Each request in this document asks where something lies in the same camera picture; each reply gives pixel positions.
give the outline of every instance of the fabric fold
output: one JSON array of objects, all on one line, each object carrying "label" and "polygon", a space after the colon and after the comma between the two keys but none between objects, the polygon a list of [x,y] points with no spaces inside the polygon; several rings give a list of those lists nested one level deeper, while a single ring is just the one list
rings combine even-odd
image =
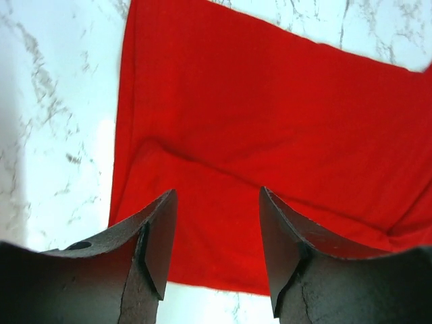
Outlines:
[{"label": "fabric fold", "polygon": [[432,244],[431,68],[342,52],[204,0],[132,0],[110,225],[178,190],[169,279],[267,294],[267,186],[340,235]]}]

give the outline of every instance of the marble wall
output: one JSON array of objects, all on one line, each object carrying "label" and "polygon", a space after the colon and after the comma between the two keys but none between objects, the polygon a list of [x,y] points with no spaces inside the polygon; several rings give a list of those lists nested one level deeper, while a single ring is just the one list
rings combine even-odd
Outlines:
[{"label": "marble wall", "polygon": [[[413,71],[431,61],[430,0],[215,1]],[[128,5],[0,0],[0,239],[47,250],[106,228]],[[267,297],[169,284],[158,323],[276,322]]]}]

